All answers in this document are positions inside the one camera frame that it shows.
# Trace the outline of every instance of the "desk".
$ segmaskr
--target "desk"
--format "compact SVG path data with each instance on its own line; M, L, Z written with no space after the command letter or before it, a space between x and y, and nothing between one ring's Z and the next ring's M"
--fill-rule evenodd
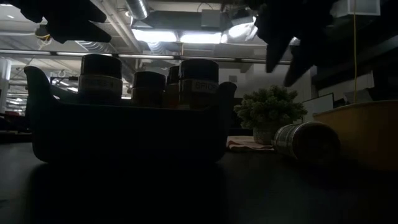
M53 166L3 144L0 223L397 223L396 177L230 152L205 166Z

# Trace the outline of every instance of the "spice jar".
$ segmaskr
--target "spice jar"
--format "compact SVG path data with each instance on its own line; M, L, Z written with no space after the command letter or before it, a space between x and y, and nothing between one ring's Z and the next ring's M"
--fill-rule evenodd
M216 101L218 64L190 59L180 64L180 109L202 110Z
M119 59L105 55L85 55L81 59L78 95L81 103L118 104L123 82Z
M136 72L132 84L131 99L137 106L162 106L166 76L156 72Z
M169 68L169 75L167 76L167 86L164 94L163 107L164 108L177 108L179 95L179 77L180 66L176 65Z

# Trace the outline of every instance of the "jar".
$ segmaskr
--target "jar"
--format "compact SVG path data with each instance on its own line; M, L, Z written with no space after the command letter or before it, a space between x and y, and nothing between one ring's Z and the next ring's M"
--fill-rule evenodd
M167 76L167 86L164 94L163 107L177 108L180 99L180 90L178 85L180 66L176 65L169 68Z
M166 76L156 72L136 72L131 90L131 100L137 106L162 106Z
M202 110L216 103L218 64L190 59L180 64L180 109Z
M340 151L338 135L321 122L284 126L274 139L278 153L320 166L332 165Z
M79 77L79 102L116 105L123 90L121 62L119 59L91 54L81 59Z

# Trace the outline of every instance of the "plastic bin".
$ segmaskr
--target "plastic bin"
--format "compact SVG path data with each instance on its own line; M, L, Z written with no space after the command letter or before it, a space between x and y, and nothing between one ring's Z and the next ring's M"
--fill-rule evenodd
M27 67L25 73L33 150L42 161L214 162L225 152L233 83L222 83L217 104L205 110L170 110L66 103L75 97L56 100L43 71Z

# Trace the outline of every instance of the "green plant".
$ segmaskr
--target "green plant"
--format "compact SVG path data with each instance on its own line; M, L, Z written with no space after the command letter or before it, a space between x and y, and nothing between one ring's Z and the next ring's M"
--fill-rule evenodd
M259 89L243 96L242 105L234 107L243 120L242 127L261 127L266 123L289 124L307 114L302 103L294 103L297 91L272 85L268 90Z

